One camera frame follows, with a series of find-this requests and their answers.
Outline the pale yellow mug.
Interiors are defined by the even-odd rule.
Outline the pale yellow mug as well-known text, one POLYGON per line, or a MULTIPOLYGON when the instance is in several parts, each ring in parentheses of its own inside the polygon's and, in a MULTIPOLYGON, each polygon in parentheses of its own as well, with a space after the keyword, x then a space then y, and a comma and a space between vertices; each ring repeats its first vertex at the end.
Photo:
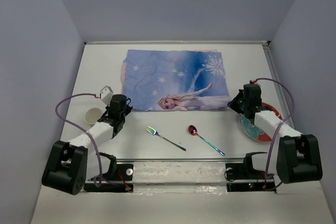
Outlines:
POLYGON ((84 122, 88 126, 93 126, 102 117, 103 111, 100 108, 91 108, 84 115, 84 122))

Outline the teal and red plate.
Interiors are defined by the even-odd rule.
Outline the teal and red plate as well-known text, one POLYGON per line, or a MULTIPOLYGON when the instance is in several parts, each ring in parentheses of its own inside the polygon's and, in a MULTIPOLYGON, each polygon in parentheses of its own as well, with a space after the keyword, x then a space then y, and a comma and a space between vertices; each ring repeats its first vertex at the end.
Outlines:
POLYGON ((259 143, 270 143, 272 137, 265 133, 262 129, 253 125, 249 119, 245 118, 244 115, 239 114, 238 117, 239 124, 242 128, 242 131, 253 141, 259 143))

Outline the blue princess print placemat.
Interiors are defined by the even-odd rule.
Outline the blue princess print placemat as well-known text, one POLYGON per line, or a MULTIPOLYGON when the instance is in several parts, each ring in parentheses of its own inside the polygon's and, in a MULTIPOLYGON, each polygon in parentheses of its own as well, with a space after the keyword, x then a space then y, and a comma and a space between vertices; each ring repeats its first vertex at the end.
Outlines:
POLYGON ((142 112, 222 110, 231 100, 216 50, 128 50, 121 83, 133 109, 142 112))

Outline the iridescent spoon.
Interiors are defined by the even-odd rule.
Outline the iridescent spoon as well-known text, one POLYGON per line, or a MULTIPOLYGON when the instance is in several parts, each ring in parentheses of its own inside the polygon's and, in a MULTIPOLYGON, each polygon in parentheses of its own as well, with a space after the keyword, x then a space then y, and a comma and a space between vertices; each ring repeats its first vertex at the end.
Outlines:
POLYGON ((207 139, 205 139, 204 137, 202 137, 201 135, 199 135, 198 130, 195 126, 193 125, 189 125, 188 126, 188 132, 191 135, 197 136, 200 139, 202 139, 205 143, 207 143, 210 147, 212 147, 216 152, 220 153, 221 156, 225 156, 225 153, 223 151, 221 151, 218 147, 216 147, 214 144, 212 144, 210 141, 208 141, 207 139))

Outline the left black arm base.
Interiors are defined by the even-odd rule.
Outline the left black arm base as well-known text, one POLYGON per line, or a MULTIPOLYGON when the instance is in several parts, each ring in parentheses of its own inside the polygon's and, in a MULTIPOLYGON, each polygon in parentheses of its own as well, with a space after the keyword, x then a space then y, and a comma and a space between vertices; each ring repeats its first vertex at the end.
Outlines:
POLYGON ((83 191, 87 193, 132 193, 134 165, 132 163, 117 163, 117 169, 112 174, 108 171, 103 174, 100 187, 96 187, 93 178, 86 181, 83 191))

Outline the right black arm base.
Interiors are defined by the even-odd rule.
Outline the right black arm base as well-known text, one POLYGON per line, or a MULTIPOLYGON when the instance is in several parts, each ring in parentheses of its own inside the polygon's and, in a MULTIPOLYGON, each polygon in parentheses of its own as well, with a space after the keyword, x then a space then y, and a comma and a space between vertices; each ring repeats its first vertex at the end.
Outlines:
POLYGON ((264 172, 248 169, 243 163, 227 163, 225 166, 224 178, 228 193, 276 191, 273 176, 266 179, 264 172))

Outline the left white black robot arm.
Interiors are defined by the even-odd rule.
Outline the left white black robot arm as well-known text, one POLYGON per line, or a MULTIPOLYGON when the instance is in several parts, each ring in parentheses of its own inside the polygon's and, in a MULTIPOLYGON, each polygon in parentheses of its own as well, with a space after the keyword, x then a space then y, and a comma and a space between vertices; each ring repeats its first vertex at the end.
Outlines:
POLYGON ((92 179, 96 187, 103 183, 120 185, 126 192, 132 190, 115 156, 102 153, 98 146, 113 139, 123 128, 131 112, 130 99, 122 94, 99 95, 106 110, 97 123, 69 141, 56 141, 50 151, 41 183, 65 193, 76 195, 92 179))

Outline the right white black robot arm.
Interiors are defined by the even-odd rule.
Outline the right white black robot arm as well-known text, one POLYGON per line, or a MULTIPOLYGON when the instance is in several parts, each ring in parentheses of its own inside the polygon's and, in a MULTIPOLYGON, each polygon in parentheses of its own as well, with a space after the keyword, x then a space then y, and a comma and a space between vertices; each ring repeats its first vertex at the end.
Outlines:
POLYGON ((284 184, 321 180, 323 171, 317 138, 293 129, 271 107, 263 106, 258 84, 244 85, 228 106, 272 138, 267 153, 246 154, 241 166, 246 177, 253 178, 262 171, 266 176, 278 176, 284 184))

